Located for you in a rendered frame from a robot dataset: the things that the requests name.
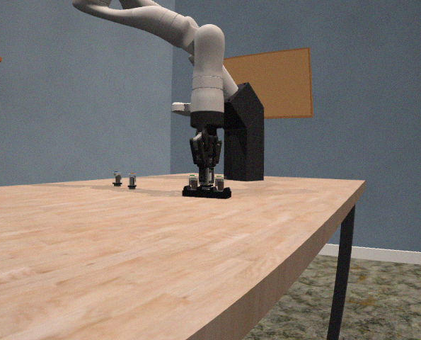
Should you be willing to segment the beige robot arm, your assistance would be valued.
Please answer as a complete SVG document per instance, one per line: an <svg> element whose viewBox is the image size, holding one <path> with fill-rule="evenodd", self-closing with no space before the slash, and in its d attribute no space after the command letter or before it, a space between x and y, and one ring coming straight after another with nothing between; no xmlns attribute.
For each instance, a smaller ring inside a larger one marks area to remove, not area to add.
<svg viewBox="0 0 421 340"><path fill-rule="evenodd" d="M191 17L152 0L119 0L125 10L108 8L111 1L73 0L72 4L89 15L157 35L190 53L189 60L194 66L191 103L173 103L173 113L184 116L194 111L224 113L224 100L234 95L238 87L223 65L225 39L220 28L212 24L199 28Z"/></svg>

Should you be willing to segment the black rack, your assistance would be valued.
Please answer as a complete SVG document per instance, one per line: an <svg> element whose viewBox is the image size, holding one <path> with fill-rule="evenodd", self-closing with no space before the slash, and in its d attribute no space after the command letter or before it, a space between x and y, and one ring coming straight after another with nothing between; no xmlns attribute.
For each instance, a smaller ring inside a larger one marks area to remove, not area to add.
<svg viewBox="0 0 421 340"><path fill-rule="evenodd" d="M196 191L187 191L187 186L184 186L182 190L182 196L196 197L196 198L227 199L231 197L231 189L229 187L224 188L224 192L221 193L221 192L214 192L214 187L211 187L209 190L202 190L202 187L198 186L196 188Z"/></svg>

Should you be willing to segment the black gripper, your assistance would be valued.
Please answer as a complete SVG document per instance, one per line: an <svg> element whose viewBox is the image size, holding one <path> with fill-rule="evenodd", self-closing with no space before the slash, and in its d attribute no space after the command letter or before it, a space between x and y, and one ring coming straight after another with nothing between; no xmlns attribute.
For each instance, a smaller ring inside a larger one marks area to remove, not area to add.
<svg viewBox="0 0 421 340"><path fill-rule="evenodd" d="M217 128L224 126L224 113L212 110L191 112L190 126L197 128L196 137L190 138L190 147L193 162L199 167L199 184L209 184L210 169L213 170L214 183L214 167L219 163L222 145Z"/></svg>

